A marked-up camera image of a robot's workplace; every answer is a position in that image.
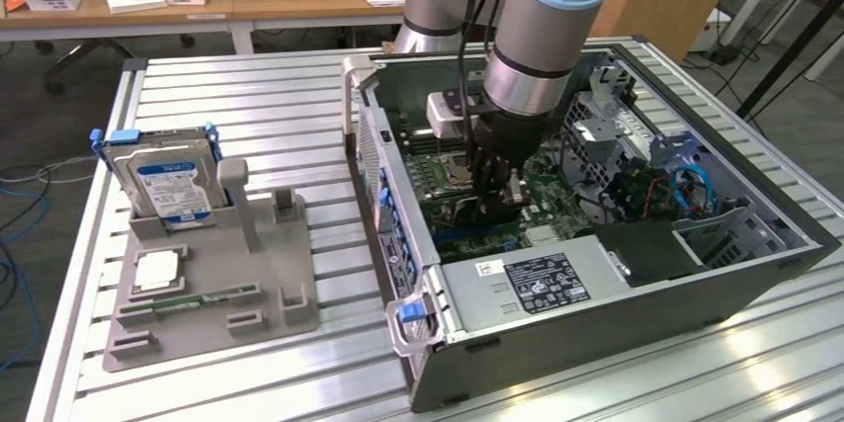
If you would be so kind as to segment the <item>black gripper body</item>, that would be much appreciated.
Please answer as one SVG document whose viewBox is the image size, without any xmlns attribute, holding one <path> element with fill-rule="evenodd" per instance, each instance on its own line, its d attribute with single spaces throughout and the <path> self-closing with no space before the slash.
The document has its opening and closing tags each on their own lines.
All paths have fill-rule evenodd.
<svg viewBox="0 0 844 422">
<path fill-rule="evenodd" d="M 547 115 L 482 114 L 474 129 L 474 169 L 522 169 L 540 148 L 547 125 Z"/>
</svg>

